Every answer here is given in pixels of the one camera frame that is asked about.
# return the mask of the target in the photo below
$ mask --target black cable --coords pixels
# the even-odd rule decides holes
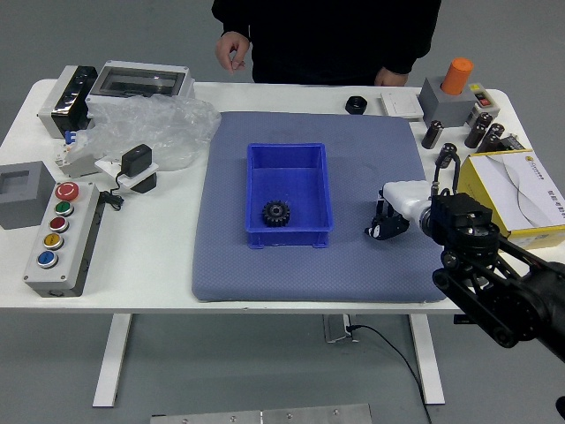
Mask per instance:
[[[456,165],[456,169],[453,174],[453,182],[451,183],[451,191],[453,192],[453,194],[456,194],[457,184],[459,183],[459,173],[461,169],[461,159],[459,158],[459,155],[456,152],[452,152],[452,151],[445,152],[444,154],[441,155],[441,158],[438,159],[438,161],[436,161],[435,171],[433,173],[433,182],[438,184],[440,183],[441,159],[444,158],[445,156],[451,156],[451,158],[453,159]],[[441,193],[444,194],[446,190],[448,189],[444,188],[441,191]]]
[[[430,413],[427,411],[427,407],[426,407],[426,400],[424,399],[424,389],[422,388],[422,383],[421,381],[416,377],[416,373],[414,373],[414,370],[412,369],[412,367],[410,366],[410,364],[408,363],[408,360],[406,359],[406,357],[404,357],[404,355],[402,355],[400,353],[400,351],[398,349],[396,349],[396,347],[390,343],[386,337],[384,337],[378,330],[374,329],[373,327],[369,327],[368,325],[348,325],[345,328],[347,331],[349,331],[350,333],[355,330],[355,329],[369,329],[371,331],[374,331],[375,333],[377,333],[380,338],[382,338],[385,342],[387,342],[387,344],[392,347],[396,353],[398,353],[401,358],[403,359],[404,363],[406,364],[406,367],[408,367],[408,369],[410,370],[412,377],[414,377],[414,381],[416,382],[416,385],[418,386],[418,391],[420,393],[420,400],[422,402],[422,406],[424,407],[424,411],[426,412],[426,417],[427,417],[427,422],[429,424],[433,424],[432,423],[432,418],[430,417]]]
[[[120,183],[117,181],[120,175],[123,175],[123,172],[118,172],[116,175],[116,188],[112,188],[110,191],[104,191],[100,193],[100,200],[104,203],[108,203],[114,210],[120,210],[122,205],[124,204],[124,198],[117,194],[114,194],[116,190],[120,189]]]

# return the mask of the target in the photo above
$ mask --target blue plastic bin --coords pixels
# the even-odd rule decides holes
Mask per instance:
[[[262,211],[284,201],[290,220],[269,227]],[[334,218],[323,144],[250,144],[247,147],[245,229],[252,249],[264,246],[328,247]]]

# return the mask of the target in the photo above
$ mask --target hand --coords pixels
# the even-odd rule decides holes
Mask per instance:
[[[238,69],[245,69],[244,58],[247,50],[249,50],[247,37],[234,31],[222,35],[215,44],[215,56],[218,58],[218,62],[223,69],[229,71],[232,75]],[[233,51],[236,52],[236,55],[232,59],[230,54]]]
[[[383,87],[403,87],[408,82],[407,73],[394,73],[389,71],[384,66],[377,73],[374,79],[375,86]]]

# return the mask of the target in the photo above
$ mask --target orange cap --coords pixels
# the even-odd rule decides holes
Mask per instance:
[[[449,66],[448,73],[441,84],[441,90],[447,95],[461,94],[472,70],[473,62],[471,60],[456,57]]]

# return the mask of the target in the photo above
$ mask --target power adapter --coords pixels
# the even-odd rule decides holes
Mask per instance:
[[[151,166],[153,155],[151,148],[145,144],[133,148],[122,156],[121,174],[128,178],[135,177]]]

